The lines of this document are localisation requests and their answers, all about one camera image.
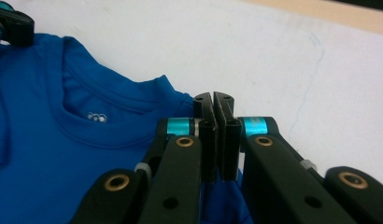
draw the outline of white table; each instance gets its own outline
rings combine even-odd
[[[346,165],[383,183],[383,13],[312,0],[7,2],[134,81],[166,74],[192,96],[232,95],[237,117],[274,117],[322,175]]]

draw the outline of blue fabric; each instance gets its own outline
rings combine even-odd
[[[133,82],[72,37],[0,45],[0,223],[66,223],[101,174],[134,170],[158,119],[192,117],[165,76]],[[205,186],[202,223],[247,223],[236,182]]]

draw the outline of neckline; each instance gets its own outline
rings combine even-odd
[[[177,97],[174,97],[175,94],[169,95],[172,87],[165,76],[151,81],[135,83],[99,64],[72,37],[57,37],[56,40],[49,41],[45,53],[47,55],[46,77],[51,113],[62,131],[83,144],[95,147],[118,148],[146,141],[153,137],[158,119],[172,117],[174,114],[168,112],[176,111],[174,107],[169,108],[177,106],[179,99],[167,100],[166,96]],[[83,87],[92,91],[96,96],[113,105],[140,113],[141,116],[138,116],[137,119],[118,123],[99,123],[70,113],[63,105],[64,89],[62,78],[64,69],[68,69]],[[103,76],[120,79],[123,85],[133,87],[132,94],[129,91],[121,92],[121,87],[112,90],[104,87],[100,81],[105,82],[107,79],[102,78]],[[155,94],[162,96],[164,99],[146,98]]]

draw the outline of black object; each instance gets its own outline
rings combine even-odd
[[[255,223],[383,223],[383,185],[371,176],[335,167],[323,178],[273,118],[233,111],[230,95],[214,92],[212,103],[203,93],[194,118],[160,120],[135,171],[98,178],[72,223],[198,223],[201,178],[215,182],[219,166],[221,179],[237,179],[240,148],[242,193]]]
[[[34,43],[34,29],[32,18],[0,1],[0,40],[13,46],[27,47]]]

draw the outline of shirt logo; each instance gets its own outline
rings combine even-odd
[[[89,114],[87,115],[87,119],[100,123],[106,123],[107,121],[107,117],[105,114],[96,114],[93,112],[89,112]]]

